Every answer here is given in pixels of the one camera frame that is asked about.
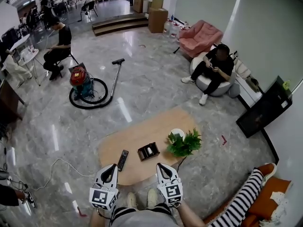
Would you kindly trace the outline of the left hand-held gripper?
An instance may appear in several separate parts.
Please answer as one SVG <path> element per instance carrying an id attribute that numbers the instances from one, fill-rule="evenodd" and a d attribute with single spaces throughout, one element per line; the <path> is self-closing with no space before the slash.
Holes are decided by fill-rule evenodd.
<path id="1" fill-rule="evenodd" d="M 93 186 L 89 190 L 89 202 L 93 207 L 106 211 L 113 209 L 119 193 L 117 179 L 117 164 L 107 165 L 96 173 Z"/>

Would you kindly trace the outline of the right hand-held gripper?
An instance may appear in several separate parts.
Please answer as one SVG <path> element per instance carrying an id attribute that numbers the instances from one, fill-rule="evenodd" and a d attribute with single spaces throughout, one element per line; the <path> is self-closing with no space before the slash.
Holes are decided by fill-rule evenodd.
<path id="1" fill-rule="evenodd" d="M 164 164 L 157 164 L 157 178 L 161 196 L 166 204 L 178 204 L 183 200 L 183 185 L 176 169 Z"/>

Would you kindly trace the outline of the black remote control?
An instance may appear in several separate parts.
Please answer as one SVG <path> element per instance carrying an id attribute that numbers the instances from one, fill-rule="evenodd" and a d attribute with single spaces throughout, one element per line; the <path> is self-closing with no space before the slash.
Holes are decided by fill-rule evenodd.
<path id="1" fill-rule="evenodd" d="M 129 154 L 129 152 L 127 150 L 122 151 L 122 154 L 121 154 L 120 159 L 117 164 L 119 172 L 121 172 L 123 170 L 128 154 Z"/>

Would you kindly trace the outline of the dark brown remote holder box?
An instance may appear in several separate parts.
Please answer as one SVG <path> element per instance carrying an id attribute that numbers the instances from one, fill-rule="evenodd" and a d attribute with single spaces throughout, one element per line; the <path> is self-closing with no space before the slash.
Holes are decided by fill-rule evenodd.
<path id="1" fill-rule="evenodd" d="M 153 155 L 150 156 L 147 152 L 147 148 L 150 147 L 153 151 Z M 151 159 L 153 157 L 156 157 L 160 154 L 159 150 L 158 150 L 158 147 L 156 145 L 155 142 L 153 143 L 150 143 L 148 145 L 145 145 L 141 148 L 138 149 L 138 155 L 139 155 L 139 158 L 141 161 L 145 161 L 145 160 L 148 160 L 148 159 Z"/>

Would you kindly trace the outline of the person's left forearm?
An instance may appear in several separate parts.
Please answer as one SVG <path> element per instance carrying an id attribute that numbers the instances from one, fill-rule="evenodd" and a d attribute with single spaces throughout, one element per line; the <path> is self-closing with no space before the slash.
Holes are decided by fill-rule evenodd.
<path id="1" fill-rule="evenodd" d="M 106 227 L 106 220 L 105 212 L 94 208 L 89 221 L 89 227 Z"/>

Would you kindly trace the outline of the person's right forearm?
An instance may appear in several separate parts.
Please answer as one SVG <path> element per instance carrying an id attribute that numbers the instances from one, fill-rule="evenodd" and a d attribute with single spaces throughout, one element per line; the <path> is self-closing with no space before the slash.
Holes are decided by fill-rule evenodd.
<path id="1" fill-rule="evenodd" d="M 177 211 L 184 227 L 205 227 L 202 219 L 184 201 L 177 207 Z"/>

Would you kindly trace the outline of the large cardboard box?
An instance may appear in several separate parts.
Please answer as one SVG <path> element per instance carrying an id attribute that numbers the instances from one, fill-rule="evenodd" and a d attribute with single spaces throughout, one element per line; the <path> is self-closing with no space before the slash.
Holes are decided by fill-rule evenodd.
<path id="1" fill-rule="evenodd" d="M 168 18 L 168 11 L 160 8 L 150 8 L 148 17 L 148 29 L 151 33 L 163 33 L 164 24 Z"/>

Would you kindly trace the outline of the person's right beige shoe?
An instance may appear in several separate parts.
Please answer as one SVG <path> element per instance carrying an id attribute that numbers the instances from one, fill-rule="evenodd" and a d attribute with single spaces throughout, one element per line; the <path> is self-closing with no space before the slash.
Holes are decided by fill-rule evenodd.
<path id="1" fill-rule="evenodd" d="M 158 194 L 155 189 L 150 189 L 147 194 L 147 208 L 152 209 L 158 203 Z"/>

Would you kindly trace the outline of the person's beige shoe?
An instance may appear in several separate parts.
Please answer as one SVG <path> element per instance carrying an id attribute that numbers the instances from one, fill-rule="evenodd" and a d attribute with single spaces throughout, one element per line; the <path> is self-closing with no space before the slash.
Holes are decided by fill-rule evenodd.
<path id="1" fill-rule="evenodd" d="M 152 209 L 158 203 L 158 194 L 155 189 L 150 189 L 147 194 L 147 208 Z"/>
<path id="2" fill-rule="evenodd" d="M 128 208 L 137 208 L 136 196 L 133 192 L 128 193 L 127 195 L 127 207 Z"/>

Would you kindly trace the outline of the person's left beige shoe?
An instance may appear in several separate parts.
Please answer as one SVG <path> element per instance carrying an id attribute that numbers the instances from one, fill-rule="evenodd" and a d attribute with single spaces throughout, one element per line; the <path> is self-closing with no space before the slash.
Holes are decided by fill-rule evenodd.
<path id="1" fill-rule="evenodd" d="M 133 192 L 128 193 L 127 195 L 127 207 L 128 208 L 137 208 L 136 196 Z"/>

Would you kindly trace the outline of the green potted plant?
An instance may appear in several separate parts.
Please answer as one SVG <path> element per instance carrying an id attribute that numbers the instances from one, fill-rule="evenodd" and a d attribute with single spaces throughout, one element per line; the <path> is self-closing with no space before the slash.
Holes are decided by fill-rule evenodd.
<path id="1" fill-rule="evenodd" d="M 187 157 L 193 154 L 193 151 L 201 148 L 201 135 L 194 128 L 188 131 L 183 138 L 179 133 L 170 133 L 167 137 L 167 151 L 175 157 Z"/>

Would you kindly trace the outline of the white round dish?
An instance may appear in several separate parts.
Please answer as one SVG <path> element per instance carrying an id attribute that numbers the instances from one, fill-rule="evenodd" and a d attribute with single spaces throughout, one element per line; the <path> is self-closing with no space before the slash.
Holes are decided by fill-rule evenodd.
<path id="1" fill-rule="evenodd" d="M 182 138 L 182 140 L 184 140 L 185 136 L 186 136 L 185 133 L 181 129 L 179 129 L 179 128 L 172 129 L 171 133 L 174 136 L 180 136 Z"/>

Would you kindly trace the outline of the oval wooden coffee table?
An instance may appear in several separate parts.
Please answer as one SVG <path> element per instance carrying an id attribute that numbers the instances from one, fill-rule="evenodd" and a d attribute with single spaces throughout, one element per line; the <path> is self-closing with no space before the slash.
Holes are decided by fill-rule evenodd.
<path id="1" fill-rule="evenodd" d="M 164 111 L 141 123 L 129 126 L 121 131 L 107 135 L 99 145 L 98 156 L 102 166 L 118 163 L 123 150 L 129 152 L 123 170 L 118 174 L 118 184 L 130 186 L 144 181 L 156 174 L 157 163 L 174 165 L 181 158 L 167 151 L 166 139 L 173 129 L 188 133 L 198 130 L 194 118 L 181 107 Z M 150 143 L 156 143 L 160 154 L 141 161 L 138 149 Z"/>

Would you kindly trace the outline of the person's grey t-shirt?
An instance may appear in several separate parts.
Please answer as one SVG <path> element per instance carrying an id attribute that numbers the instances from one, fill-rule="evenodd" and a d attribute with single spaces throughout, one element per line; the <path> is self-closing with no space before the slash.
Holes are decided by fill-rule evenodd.
<path id="1" fill-rule="evenodd" d="M 179 225 L 168 214 L 141 210 L 116 218 L 111 227 L 179 227 Z"/>

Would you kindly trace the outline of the black white striped blanket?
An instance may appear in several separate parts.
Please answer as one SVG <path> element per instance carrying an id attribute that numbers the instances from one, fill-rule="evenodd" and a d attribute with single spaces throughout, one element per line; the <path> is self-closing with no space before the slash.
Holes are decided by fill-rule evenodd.
<path id="1" fill-rule="evenodd" d="M 246 213 L 261 192 L 263 178 L 262 172 L 254 168 L 227 207 L 207 227 L 240 227 Z"/>

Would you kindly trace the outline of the white beanbag seat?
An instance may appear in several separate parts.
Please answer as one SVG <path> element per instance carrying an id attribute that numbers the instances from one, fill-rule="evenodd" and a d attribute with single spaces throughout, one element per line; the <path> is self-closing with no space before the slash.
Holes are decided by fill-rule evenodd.
<path id="1" fill-rule="evenodd" d="M 205 55 L 206 55 L 206 52 L 202 52 L 197 57 L 194 57 L 192 59 L 191 64 L 190 64 L 190 68 L 189 68 L 190 74 L 192 74 L 194 72 L 195 68 L 203 60 L 203 57 Z M 222 82 L 219 85 L 219 87 L 211 94 L 211 96 L 222 96 L 225 93 L 227 93 L 227 91 L 229 90 L 229 88 L 234 84 L 235 77 L 236 77 L 236 75 L 235 75 L 235 67 L 233 67 L 232 74 L 230 76 L 230 80 Z M 204 74 L 201 74 L 196 79 L 196 85 L 202 91 L 205 91 L 208 88 L 208 86 L 209 86 L 210 83 L 211 83 L 211 80 L 208 77 L 205 77 Z"/>

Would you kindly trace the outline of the red and teal vacuum cleaner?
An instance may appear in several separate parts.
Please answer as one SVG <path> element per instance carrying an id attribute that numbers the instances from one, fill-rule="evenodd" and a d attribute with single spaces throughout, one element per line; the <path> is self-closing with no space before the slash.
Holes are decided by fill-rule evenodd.
<path id="1" fill-rule="evenodd" d="M 78 66 L 72 70 L 70 84 L 75 92 L 75 100 L 78 100 L 80 97 L 94 96 L 93 79 L 90 78 L 85 68 Z"/>

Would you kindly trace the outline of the orange sofa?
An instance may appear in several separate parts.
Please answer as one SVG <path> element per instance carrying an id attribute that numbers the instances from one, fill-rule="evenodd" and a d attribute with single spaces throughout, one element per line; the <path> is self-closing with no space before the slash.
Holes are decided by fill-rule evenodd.
<path id="1" fill-rule="evenodd" d="M 277 204 L 270 199 L 272 192 L 282 192 L 286 195 L 289 187 L 291 186 L 291 181 L 275 177 L 276 164 L 267 163 L 257 168 L 262 172 L 264 176 L 262 181 L 262 189 L 257 199 L 246 213 L 246 217 L 240 227 L 259 227 L 260 221 L 264 219 L 269 220 L 272 212 L 277 207 Z M 212 214 L 204 219 L 206 226 L 208 226 L 212 220 L 215 220 L 215 218 L 218 217 L 220 213 L 222 213 L 224 208 L 227 207 L 228 203 L 232 200 L 235 194 L 230 199 L 228 199 L 228 201 L 222 204 L 217 210 L 215 210 Z"/>

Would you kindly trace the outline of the grey round cushion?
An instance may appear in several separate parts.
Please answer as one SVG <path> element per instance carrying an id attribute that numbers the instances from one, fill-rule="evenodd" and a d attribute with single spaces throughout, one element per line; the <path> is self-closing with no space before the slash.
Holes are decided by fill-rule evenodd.
<path id="1" fill-rule="evenodd" d="M 240 85 L 237 83 L 234 83 L 228 90 L 228 96 L 230 98 L 236 98 L 240 93 Z"/>

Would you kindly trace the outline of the white low bench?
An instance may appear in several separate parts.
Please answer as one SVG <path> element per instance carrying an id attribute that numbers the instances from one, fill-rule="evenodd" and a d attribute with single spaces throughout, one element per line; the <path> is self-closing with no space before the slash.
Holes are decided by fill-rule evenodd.
<path id="1" fill-rule="evenodd" d="M 238 57 L 237 55 L 233 55 L 233 60 L 235 60 L 237 57 Z M 263 95 L 262 90 L 259 87 L 259 92 L 255 93 L 246 83 L 245 79 L 239 77 L 236 72 L 235 75 L 236 75 L 235 83 L 240 85 L 241 98 L 245 101 L 245 103 L 249 107 L 253 106 L 262 97 Z"/>

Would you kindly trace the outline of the black glass-door cabinet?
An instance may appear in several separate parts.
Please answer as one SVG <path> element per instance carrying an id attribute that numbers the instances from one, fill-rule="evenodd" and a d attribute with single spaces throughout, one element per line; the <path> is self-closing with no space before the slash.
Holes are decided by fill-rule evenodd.
<path id="1" fill-rule="evenodd" d="M 283 88 L 283 83 L 278 76 L 262 97 L 236 121 L 246 138 L 269 125 L 293 104 L 292 94 Z"/>

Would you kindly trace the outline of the grey board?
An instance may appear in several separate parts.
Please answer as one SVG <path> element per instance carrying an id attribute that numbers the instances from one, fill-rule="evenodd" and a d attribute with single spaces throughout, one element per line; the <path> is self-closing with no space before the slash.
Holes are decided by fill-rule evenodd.
<path id="1" fill-rule="evenodd" d="M 77 67 L 81 67 L 81 68 L 83 68 L 84 70 L 86 70 L 86 67 L 85 67 L 85 65 L 83 64 L 83 62 L 80 63 L 80 64 L 78 64 L 78 65 L 71 65 L 71 66 L 68 68 L 68 70 L 69 70 L 70 73 L 72 73 L 73 70 L 74 70 L 75 68 L 77 68 Z"/>

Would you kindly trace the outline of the white dotted cloth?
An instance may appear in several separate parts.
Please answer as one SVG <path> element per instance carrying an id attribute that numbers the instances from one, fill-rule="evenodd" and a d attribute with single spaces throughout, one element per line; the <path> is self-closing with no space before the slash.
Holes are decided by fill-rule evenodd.
<path id="1" fill-rule="evenodd" d="M 288 208 L 288 199 L 282 192 L 272 192 L 270 199 L 277 204 L 277 207 L 272 212 L 269 220 L 264 219 L 259 222 L 259 227 L 282 227 L 282 220 L 285 218 Z"/>

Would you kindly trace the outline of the olive bag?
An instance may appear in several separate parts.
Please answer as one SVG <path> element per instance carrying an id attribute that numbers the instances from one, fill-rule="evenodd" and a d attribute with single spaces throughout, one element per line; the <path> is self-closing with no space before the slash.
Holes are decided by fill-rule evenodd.
<path id="1" fill-rule="evenodd" d="M 259 92 L 259 83 L 254 77 L 248 76 L 245 81 L 255 93 Z"/>

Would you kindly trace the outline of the cream tote bag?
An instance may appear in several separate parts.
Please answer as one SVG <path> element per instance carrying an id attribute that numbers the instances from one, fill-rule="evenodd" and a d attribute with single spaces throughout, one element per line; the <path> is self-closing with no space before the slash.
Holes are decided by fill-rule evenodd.
<path id="1" fill-rule="evenodd" d="M 234 60 L 234 66 L 235 66 L 235 72 L 242 79 L 246 79 L 248 76 L 251 75 L 250 69 L 246 67 L 238 57 Z"/>

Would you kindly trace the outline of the clear water jug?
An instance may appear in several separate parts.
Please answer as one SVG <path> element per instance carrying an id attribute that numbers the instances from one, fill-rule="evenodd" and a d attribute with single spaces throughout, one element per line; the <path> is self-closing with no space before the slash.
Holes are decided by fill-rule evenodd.
<path id="1" fill-rule="evenodd" d="M 171 25 L 172 25 L 172 21 L 170 19 L 167 19 L 164 23 L 164 28 L 163 28 L 163 34 L 165 36 L 169 36 Z"/>
<path id="2" fill-rule="evenodd" d="M 170 28 L 170 37 L 176 38 L 177 35 L 179 34 L 179 30 L 180 30 L 179 25 L 177 23 L 173 23 Z"/>

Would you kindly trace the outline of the white side table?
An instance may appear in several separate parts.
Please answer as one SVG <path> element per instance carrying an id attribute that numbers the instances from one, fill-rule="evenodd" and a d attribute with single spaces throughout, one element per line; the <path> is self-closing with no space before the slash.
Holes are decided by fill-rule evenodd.
<path id="1" fill-rule="evenodd" d="M 44 70 L 43 64 L 38 60 L 37 56 L 40 51 L 38 49 L 25 48 L 20 55 L 19 65 L 25 67 L 34 77 L 36 84 L 40 87 L 41 84 L 49 76 L 49 71 Z"/>

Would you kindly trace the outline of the dark wooden steps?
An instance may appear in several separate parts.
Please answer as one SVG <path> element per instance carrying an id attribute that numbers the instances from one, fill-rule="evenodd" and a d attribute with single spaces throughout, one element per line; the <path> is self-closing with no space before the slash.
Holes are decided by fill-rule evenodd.
<path id="1" fill-rule="evenodd" d="M 124 17 L 93 24 L 92 30 L 95 36 L 100 36 L 113 32 L 146 26 L 148 26 L 148 19 L 145 16 Z"/>

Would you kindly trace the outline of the white folding table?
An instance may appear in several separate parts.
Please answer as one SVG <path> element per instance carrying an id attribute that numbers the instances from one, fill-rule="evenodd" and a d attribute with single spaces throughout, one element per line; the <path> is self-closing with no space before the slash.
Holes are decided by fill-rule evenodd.
<path id="1" fill-rule="evenodd" d="M 0 62 L 4 63 L 9 55 L 13 56 L 14 50 L 25 41 L 21 41 L 17 39 L 16 36 L 8 33 L 3 34 L 0 39 Z"/>

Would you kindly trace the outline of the black chair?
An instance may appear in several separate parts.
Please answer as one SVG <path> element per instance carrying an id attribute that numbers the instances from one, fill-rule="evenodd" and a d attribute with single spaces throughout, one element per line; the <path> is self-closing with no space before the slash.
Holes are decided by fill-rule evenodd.
<path id="1" fill-rule="evenodd" d="M 82 21 L 82 14 L 86 15 L 88 17 L 88 21 L 91 21 L 91 12 L 94 12 L 95 15 L 98 17 L 97 14 L 97 7 L 94 0 L 85 0 L 83 6 L 80 10 L 80 21 Z"/>

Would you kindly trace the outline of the white roller blind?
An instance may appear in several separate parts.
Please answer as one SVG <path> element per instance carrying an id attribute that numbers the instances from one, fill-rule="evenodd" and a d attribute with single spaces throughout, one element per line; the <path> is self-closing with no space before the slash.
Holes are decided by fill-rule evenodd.
<path id="1" fill-rule="evenodd" d="M 303 79 L 303 2 L 240 0 L 229 46 L 262 90 L 278 76 L 294 90 Z"/>
<path id="2" fill-rule="evenodd" d="M 224 32 L 235 3 L 236 0 L 177 0 L 174 16 L 191 26 L 204 20 Z"/>

